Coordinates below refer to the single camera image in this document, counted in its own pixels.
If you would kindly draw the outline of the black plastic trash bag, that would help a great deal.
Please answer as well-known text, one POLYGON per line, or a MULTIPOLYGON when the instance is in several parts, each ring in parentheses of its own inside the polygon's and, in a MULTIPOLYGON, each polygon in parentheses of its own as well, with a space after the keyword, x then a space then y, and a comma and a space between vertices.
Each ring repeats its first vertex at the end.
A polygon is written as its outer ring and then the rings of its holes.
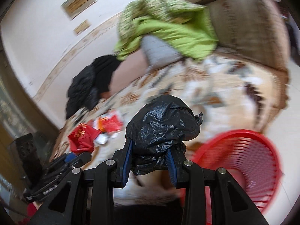
POLYGON ((170 148, 185 152, 185 141, 201 130, 203 113, 195 115, 180 98, 165 94, 142 107, 126 126, 126 139, 133 142, 131 171, 146 175, 167 169, 170 148))

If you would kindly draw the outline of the red plastic bag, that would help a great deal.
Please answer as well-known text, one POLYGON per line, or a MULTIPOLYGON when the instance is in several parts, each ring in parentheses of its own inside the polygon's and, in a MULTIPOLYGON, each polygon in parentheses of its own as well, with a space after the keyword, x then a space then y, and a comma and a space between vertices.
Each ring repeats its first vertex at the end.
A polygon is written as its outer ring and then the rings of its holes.
POLYGON ((94 151, 94 139, 100 134, 100 130, 85 123, 77 125, 73 132, 68 135, 71 151, 76 155, 83 152, 92 153, 94 151))

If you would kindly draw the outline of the red plastic basket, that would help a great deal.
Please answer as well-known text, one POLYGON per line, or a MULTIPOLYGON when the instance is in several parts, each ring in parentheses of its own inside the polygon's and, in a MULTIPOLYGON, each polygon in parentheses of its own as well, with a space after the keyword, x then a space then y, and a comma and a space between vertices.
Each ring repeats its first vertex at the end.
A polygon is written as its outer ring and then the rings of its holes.
MULTIPOLYGON (((205 169, 225 168, 261 213, 271 203, 281 177, 273 144, 252 130, 219 134, 200 147, 191 161, 205 169)), ((206 224, 212 224, 210 197, 206 198, 206 205, 206 224)))

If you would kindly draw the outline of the dark wooden door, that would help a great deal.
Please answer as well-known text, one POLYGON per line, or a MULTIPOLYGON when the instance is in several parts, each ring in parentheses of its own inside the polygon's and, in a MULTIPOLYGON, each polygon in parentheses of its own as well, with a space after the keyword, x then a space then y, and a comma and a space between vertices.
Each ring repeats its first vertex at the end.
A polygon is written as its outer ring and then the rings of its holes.
POLYGON ((38 109, 16 78, 1 45, 1 183, 21 192, 24 183, 9 151, 10 144, 23 135, 39 137, 42 156, 49 158, 59 130, 38 109))

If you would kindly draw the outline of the red foot print box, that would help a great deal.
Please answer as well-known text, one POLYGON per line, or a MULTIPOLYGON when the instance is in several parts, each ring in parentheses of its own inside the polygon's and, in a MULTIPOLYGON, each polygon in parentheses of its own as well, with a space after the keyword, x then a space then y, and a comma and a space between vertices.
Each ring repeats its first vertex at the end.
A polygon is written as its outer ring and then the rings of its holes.
POLYGON ((123 123, 116 115, 101 116, 96 120, 96 127, 103 133, 119 132, 123 128, 123 123))

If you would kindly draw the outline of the black puffer jacket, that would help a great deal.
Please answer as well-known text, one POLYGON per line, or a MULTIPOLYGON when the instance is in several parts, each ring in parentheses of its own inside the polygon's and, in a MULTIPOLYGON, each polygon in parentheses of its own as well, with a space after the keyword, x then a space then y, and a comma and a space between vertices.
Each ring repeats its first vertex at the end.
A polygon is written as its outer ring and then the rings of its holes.
POLYGON ((98 104, 99 96, 95 86, 95 77, 94 67, 88 65, 72 79, 67 92, 66 119, 83 107, 91 111, 98 104))

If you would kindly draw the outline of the leaf pattern fleece blanket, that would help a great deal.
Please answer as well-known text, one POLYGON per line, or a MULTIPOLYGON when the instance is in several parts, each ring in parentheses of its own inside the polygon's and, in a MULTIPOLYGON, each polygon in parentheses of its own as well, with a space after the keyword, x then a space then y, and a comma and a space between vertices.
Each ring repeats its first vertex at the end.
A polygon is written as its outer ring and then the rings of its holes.
POLYGON ((288 70, 215 53, 199 63, 185 60, 148 73, 92 111, 78 110, 57 138, 53 158, 70 151, 68 135, 78 125, 115 110, 127 124, 152 99, 173 95, 194 114, 202 113, 200 134, 187 141, 186 157, 214 136, 235 129, 263 132, 288 102, 288 70))

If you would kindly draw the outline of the black cloth garment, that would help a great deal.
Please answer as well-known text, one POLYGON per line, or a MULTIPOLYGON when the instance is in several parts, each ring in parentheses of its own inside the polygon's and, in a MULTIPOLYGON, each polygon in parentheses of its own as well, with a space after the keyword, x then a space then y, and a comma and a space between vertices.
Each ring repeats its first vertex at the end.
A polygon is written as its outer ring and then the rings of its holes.
POLYGON ((121 63, 122 61, 118 60, 116 55, 103 55, 94 59, 91 65, 95 75, 94 86, 98 93, 109 92, 112 74, 121 63))

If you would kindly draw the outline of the grey quilted pillow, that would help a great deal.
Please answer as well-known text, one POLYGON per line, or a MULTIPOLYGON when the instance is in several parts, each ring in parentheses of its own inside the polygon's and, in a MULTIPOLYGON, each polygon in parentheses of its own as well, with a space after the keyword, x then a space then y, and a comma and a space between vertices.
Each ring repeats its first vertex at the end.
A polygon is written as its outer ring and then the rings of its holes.
POLYGON ((146 55, 149 67, 152 70, 168 66, 184 58, 180 52, 168 43, 151 34, 143 36, 140 48, 146 55))

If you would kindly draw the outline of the green floral quilt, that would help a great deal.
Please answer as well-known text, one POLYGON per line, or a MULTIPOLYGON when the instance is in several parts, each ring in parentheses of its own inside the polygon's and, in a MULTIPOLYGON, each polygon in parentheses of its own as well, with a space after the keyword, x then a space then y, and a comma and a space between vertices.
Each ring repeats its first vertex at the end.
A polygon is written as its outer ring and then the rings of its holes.
POLYGON ((217 47, 209 8, 186 0, 136 0, 119 16, 117 59, 125 60, 151 34, 185 57, 201 60, 217 47))

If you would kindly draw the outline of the striped beige headboard cushion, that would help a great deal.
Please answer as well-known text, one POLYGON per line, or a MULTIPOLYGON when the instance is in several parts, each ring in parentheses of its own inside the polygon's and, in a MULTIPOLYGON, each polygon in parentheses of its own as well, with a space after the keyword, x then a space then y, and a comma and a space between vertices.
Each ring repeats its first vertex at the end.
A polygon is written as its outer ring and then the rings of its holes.
POLYGON ((220 47, 267 67, 287 70, 289 36, 273 0, 216 0, 207 6, 220 47))

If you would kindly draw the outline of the small wall plaque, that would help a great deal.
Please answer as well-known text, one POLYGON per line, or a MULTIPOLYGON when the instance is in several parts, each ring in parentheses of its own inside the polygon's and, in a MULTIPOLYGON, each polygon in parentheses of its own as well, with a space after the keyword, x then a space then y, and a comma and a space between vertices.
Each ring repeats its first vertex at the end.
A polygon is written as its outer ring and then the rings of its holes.
POLYGON ((86 19, 84 22, 82 22, 80 25, 78 25, 74 29, 74 34, 78 36, 79 34, 84 32, 85 30, 87 30, 90 26, 91 26, 90 22, 86 19))

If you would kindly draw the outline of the framed wall picture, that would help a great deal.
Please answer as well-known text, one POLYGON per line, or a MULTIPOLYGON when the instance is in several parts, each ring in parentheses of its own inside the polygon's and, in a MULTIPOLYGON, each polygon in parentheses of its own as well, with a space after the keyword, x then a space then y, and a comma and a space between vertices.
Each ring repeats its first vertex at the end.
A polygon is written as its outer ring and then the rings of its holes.
POLYGON ((68 15, 69 19, 73 20, 76 16, 96 2, 97 0, 66 0, 61 7, 68 15))

